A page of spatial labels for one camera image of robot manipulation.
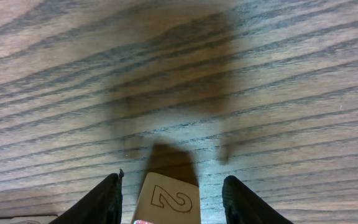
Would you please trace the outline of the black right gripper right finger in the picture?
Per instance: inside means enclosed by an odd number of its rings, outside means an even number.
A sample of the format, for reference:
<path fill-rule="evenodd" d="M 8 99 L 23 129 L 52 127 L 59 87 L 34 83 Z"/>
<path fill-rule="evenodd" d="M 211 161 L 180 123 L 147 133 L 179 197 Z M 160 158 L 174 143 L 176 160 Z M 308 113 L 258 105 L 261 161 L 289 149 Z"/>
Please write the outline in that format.
<path fill-rule="evenodd" d="M 293 224 L 233 175 L 224 179 L 222 198 L 227 224 Z"/>

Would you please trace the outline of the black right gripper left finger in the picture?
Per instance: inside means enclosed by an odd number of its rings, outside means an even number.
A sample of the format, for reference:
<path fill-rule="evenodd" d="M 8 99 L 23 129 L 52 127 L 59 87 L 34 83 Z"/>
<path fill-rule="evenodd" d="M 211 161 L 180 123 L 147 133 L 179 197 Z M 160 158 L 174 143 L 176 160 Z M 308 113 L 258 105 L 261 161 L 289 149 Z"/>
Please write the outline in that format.
<path fill-rule="evenodd" d="M 109 174 L 50 224 L 120 224 L 124 172 Z"/>

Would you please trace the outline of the green B wooden block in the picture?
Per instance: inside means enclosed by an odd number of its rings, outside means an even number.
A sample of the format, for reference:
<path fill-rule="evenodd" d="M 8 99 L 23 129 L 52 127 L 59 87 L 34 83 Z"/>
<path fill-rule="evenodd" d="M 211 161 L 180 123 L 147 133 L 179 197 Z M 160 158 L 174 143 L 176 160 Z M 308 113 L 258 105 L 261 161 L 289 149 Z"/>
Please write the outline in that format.
<path fill-rule="evenodd" d="M 150 172 L 141 188 L 132 224 L 200 224 L 200 190 L 187 182 Z"/>

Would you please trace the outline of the yellow-edged wooden block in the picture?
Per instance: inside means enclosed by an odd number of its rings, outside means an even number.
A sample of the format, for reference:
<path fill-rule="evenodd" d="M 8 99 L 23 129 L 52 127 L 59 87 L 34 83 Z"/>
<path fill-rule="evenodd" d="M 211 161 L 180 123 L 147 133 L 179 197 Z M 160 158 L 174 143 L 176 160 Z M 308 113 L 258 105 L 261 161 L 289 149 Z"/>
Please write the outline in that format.
<path fill-rule="evenodd" d="M 56 215 L 0 218 L 0 224 L 49 224 Z"/>

